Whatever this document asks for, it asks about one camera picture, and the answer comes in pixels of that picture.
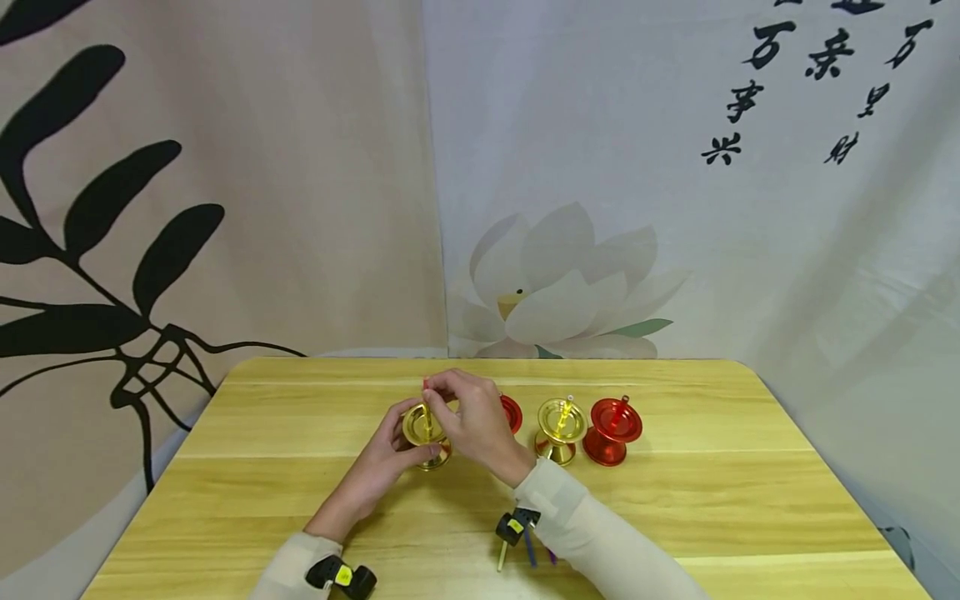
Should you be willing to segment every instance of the red yo-yo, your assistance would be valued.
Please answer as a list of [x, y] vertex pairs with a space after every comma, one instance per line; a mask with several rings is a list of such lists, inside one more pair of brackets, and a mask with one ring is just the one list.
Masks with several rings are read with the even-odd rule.
[[643, 432], [643, 421], [630, 405], [630, 397], [597, 400], [590, 410], [593, 426], [584, 437], [584, 452], [593, 462], [616, 467], [627, 458], [627, 443]]
[[506, 394], [500, 395], [500, 404], [503, 406], [503, 412], [507, 415], [510, 430], [516, 435], [516, 432], [520, 430], [520, 426], [523, 424], [523, 411], [520, 410], [520, 405]]

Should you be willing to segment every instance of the white sleeve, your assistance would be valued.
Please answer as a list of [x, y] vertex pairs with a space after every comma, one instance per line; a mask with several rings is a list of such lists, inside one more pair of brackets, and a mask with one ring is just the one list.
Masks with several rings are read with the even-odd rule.
[[316, 589], [306, 583], [306, 572], [330, 555], [340, 556], [343, 546], [303, 532], [294, 534], [274, 555], [250, 600], [326, 600], [332, 584]]
[[607, 600], [708, 599], [679, 563], [555, 463], [540, 458], [514, 494], [540, 512], [534, 534]]

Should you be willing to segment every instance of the wood grain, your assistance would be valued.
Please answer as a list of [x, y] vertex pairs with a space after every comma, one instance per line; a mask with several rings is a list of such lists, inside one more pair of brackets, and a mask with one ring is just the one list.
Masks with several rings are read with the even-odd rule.
[[[644, 435], [626, 463], [570, 471], [715, 599], [928, 598], [770, 393], [729, 361], [254, 359], [221, 386], [84, 596], [246, 597], [393, 402], [456, 366], [522, 407], [627, 394]], [[598, 598], [568, 565], [525, 551], [495, 572], [509, 490], [456, 454], [411, 471], [348, 542], [375, 597]]]

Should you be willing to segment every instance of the green leaf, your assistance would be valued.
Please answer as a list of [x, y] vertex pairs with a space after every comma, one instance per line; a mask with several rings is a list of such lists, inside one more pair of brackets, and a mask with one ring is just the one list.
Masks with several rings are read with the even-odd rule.
[[0, 46], [50, 27], [90, 0], [14, 0], [0, 19]]
[[0, 180], [27, 223], [39, 228], [39, 217], [23, 179], [27, 154], [89, 107], [123, 66], [114, 46], [81, 50], [27, 101], [0, 132]]
[[108, 304], [57, 304], [0, 325], [0, 358], [34, 354], [84, 354], [117, 348], [149, 324]]
[[536, 344], [534, 346], [537, 348], [537, 358], [563, 358], [560, 354], [554, 354], [543, 346], [537, 346]]
[[163, 228], [133, 276], [133, 299], [144, 317], [150, 315], [160, 295], [183, 275], [223, 219], [224, 208], [219, 204], [198, 204]]
[[49, 256], [50, 243], [35, 229], [25, 228], [7, 217], [0, 217], [0, 262], [25, 265]]
[[157, 142], [133, 152], [91, 181], [66, 213], [66, 251], [79, 259], [99, 244], [127, 204], [179, 154], [177, 142]]
[[628, 338], [643, 338], [651, 333], [657, 333], [672, 323], [673, 322], [668, 319], [648, 319], [640, 323], [620, 327], [614, 331], [608, 331], [604, 335], [625, 335]]

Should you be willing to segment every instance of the blue string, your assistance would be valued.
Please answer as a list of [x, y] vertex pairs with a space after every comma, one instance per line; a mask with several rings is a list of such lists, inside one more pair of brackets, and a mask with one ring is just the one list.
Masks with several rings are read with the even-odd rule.
[[534, 544], [530, 541], [530, 528], [523, 528], [523, 538], [527, 541], [527, 556], [530, 557], [530, 566], [537, 568], [537, 557], [534, 556]]

